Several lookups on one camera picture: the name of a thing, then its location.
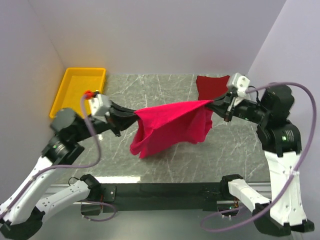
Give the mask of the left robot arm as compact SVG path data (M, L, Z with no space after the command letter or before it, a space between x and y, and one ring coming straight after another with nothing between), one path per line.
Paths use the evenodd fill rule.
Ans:
M20 187L0 205L0 232L10 240L28 240L35 235L43 223L56 213L75 202L98 205L102 208L103 189L91 174L85 174L74 184L44 197L45 192L65 169L75 169L76 159L84 151L80 141L92 137L98 142L97 134L111 130L119 137L138 116L134 110L121 107L112 101L102 106L102 117L79 116L71 108L59 110L50 128L54 135L41 152L36 165Z

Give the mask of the bright red t-shirt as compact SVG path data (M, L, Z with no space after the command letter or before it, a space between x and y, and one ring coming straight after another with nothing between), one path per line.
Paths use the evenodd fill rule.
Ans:
M204 142L213 125L213 111L206 107L212 102L184 101L136 110L138 129L131 154L144 159L181 142Z

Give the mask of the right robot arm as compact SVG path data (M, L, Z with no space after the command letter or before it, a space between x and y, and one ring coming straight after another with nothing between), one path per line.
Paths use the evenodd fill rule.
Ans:
M283 237L292 232L313 232L315 224L303 208L297 167L302 155L301 134L288 119L295 101L292 90L287 85L269 86L258 102L247 100L246 90L245 86L229 85L225 94L207 106L226 122L236 117L257 125L268 164L271 199L250 187L239 174L223 176L219 193L226 200L240 200L262 234Z

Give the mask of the yellow plastic tray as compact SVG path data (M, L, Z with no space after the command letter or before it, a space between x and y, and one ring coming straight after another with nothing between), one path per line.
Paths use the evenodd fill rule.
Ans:
M69 67L66 69L49 113L53 119L64 108L73 109L83 117L81 98L86 91L104 90L107 71L100 67Z

